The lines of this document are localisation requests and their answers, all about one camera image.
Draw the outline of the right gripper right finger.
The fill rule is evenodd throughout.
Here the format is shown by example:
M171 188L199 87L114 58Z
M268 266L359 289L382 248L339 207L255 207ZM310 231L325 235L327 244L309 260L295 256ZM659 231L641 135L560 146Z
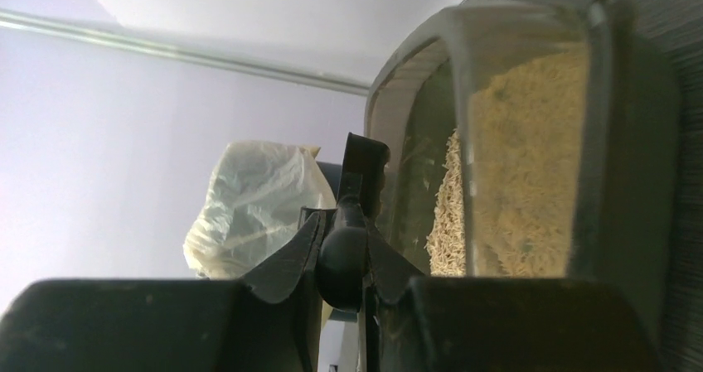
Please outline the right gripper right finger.
M424 275L367 228L365 371L659 371L615 288L568 278Z

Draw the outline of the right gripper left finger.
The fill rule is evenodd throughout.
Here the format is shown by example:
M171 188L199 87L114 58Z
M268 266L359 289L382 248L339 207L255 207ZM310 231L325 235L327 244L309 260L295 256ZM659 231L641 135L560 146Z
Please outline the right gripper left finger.
M1 320L4 371L314 371L322 211L237 279L52 279Z

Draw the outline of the brown plastic litter box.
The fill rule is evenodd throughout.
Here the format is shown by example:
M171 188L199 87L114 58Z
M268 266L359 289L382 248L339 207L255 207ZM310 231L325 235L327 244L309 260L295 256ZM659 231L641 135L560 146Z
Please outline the brown plastic litter box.
M424 271L607 283L658 341L681 95L631 0L447 7L371 86L377 224Z

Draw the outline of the black litter scoop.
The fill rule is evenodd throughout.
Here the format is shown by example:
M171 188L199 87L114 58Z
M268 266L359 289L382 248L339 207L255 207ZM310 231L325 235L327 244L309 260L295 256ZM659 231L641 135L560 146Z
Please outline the black litter scoop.
M370 280L369 240L378 236L385 165L389 148L382 142L349 133L332 223L322 241L316 280L322 298L332 307L355 312L359 329L359 366L367 365L366 287Z

